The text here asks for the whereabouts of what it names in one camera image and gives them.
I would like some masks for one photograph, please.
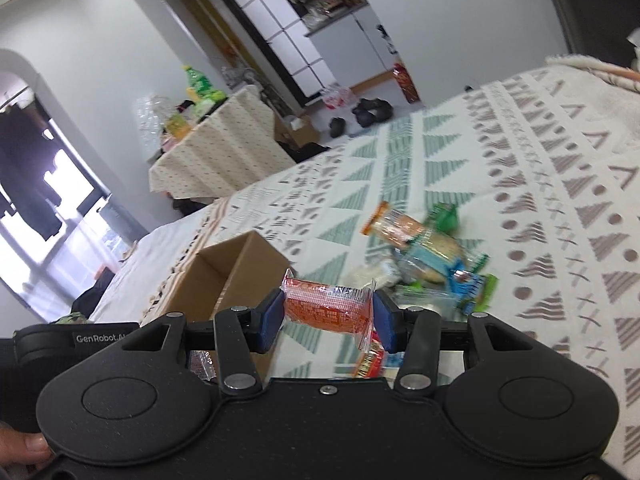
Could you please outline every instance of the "white tablecloth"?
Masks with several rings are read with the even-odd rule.
[[[294,161],[273,140],[273,121],[255,86],[242,89],[149,169],[151,191],[229,196],[291,168]]]

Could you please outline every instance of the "human thumb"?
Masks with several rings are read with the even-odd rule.
[[[39,464],[50,457],[51,450],[41,433],[20,433],[0,428],[0,466]]]

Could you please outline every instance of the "door frame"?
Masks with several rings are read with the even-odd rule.
[[[251,39],[260,49],[260,51],[264,54],[264,57],[267,58],[270,65],[277,72],[280,79],[284,85],[289,89],[293,97],[296,99],[298,104],[302,107],[305,107],[311,101],[317,99],[320,96],[320,92],[312,95],[311,97],[307,97],[304,92],[296,83],[296,80],[293,79],[293,76],[287,71],[285,66],[280,61],[280,58],[277,54],[271,49],[267,40],[262,37],[262,34],[255,28],[255,25],[251,22],[249,17],[244,13],[244,10],[238,5],[235,0],[222,0],[224,4],[231,10],[232,14],[236,17],[236,19],[240,22],[244,30],[247,31]]]

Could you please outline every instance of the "beige tablecloth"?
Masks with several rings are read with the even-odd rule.
[[[273,111],[255,86],[231,96],[149,169],[151,191],[174,198],[229,196],[295,165],[273,140]]]

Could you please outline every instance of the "brown cardboard box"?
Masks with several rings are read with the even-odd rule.
[[[188,321],[206,321],[232,306],[256,307],[271,289],[280,286],[288,267],[282,254],[250,231],[201,249],[162,313],[183,312]],[[271,353],[253,357],[258,373],[265,378]]]
[[[320,139],[320,133],[316,130],[311,123],[309,116],[303,115],[300,117],[305,123],[299,130],[291,130],[282,120],[276,115],[275,124],[273,130],[273,138],[279,142],[286,142],[294,150],[299,150],[305,144],[310,142],[318,142]]]

